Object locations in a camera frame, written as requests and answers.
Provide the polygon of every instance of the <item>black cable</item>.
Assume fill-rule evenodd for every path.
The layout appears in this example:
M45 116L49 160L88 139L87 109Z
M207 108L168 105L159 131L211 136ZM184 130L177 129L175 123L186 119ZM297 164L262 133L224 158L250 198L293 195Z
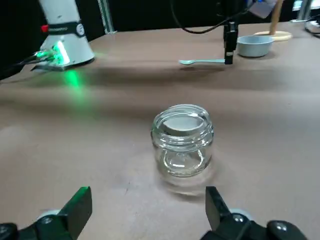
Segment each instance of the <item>black cable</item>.
M0 69L0 73L3 74L3 73L5 73L5 72L8 72L8 71L10 71L10 70L13 70L14 67L23 66L23 65L28 65L28 64L37 64L37 63L40 63L40 62L45 62L45 61L50 60L50 57L43 58L43 59L35 59L35 58L36 58L35 55L28 56L27 58L25 58L25 59L22 60L21 62L12 64L12 65L10 65L10 66L8 66L8 67L5 67L5 68L3 68L3 69Z
M310 22L310 21L316 19L317 17L320 17L320 14L317 14L317 15L315 15L315 16L310 17L310 18L307 20L307 22Z
M306 26L308 22L311 22L311 21L315 20L317 17L320 17L320 14L317 14L317 15L315 15L315 16L310 17L310 18L305 22L305 24L304 24L304 30L305 30L307 33L313 35L314 37L320 39L320 32L312 32L312 31L310 31L310 30L307 28L307 26Z
M178 18L177 18L177 16L176 16L176 14L175 14L174 0L170 0L170 9L171 9L171 13L172 13L173 20L174 20L175 23L178 25L178 27L181 28L183 31L185 31L185 32L187 32L187 33L190 33L190 34L206 34L206 33L210 32L210 31L216 29L217 27L221 26L221 25L224 24L225 22L230 21L230 20L232 20L232 19L235 19L235 18L237 18L237 17L239 17L239 16L241 16L241 15L243 15L243 14L246 14L246 13L249 11L249 9L253 6L253 4L255 4L255 2L256 2L256 1L253 0L252 3L251 3L248 7L246 7L244 10L242 10L242 11L240 11L240 12L238 12L238 13L230 16L230 17L227 17L225 20L219 22L217 25L214 25L214 26L212 26L212 27L209 27L208 29L203 30L203 31L192 31L192 30L189 30L189 29L183 27L183 26L180 24L180 22L179 22L179 20L178 20Z

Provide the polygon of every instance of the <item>metal spoon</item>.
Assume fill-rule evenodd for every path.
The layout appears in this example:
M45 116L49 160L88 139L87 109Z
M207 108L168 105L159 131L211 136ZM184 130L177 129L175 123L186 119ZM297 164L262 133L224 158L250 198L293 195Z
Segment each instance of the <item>metal spoon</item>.
M216 64L224 64L224 59L209 59L209 60L179 60L180 64L190 65L195 63L216 63Z

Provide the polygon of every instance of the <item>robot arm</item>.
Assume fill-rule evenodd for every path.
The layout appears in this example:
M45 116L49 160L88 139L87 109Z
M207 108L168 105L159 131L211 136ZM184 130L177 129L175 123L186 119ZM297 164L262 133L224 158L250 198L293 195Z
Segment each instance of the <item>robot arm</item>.
M231 213L214 186L207 186L205 212L211 231L201 240L307 240L292 223L272 220L266 227L240 213Z

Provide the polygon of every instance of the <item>green led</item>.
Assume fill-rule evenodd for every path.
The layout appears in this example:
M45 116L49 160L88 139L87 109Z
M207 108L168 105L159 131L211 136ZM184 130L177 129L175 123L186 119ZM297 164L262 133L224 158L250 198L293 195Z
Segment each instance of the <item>green led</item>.
M58 65L65 65L70 63L70 59L66 52L65 46L61 41L58 41L57 44L52 47L52 49L56 52L56 54L53 55L53 58L57 60Z
M43 56L46 56L47 54L48 54L47 52L41 51L41 52L38 52L38 53L36 54L36 57L37 57L37 58L42 58Z

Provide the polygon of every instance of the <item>brown table surface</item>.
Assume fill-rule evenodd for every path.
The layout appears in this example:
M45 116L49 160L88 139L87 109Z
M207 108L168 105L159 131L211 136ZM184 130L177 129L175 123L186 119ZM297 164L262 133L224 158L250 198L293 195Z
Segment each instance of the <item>brown table surface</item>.
M268 29L241 25L240 35ZM150 141L156 114L207 109L215 126L212 184L264 225L290 221L310 239L320 226L320 40L301 25L257 59L184 67L223 56L222 29L119 32L91 42L95 62L23 72L0 86L0 222L21 227L91 186L85 239L198 240L204 201L158 184Z

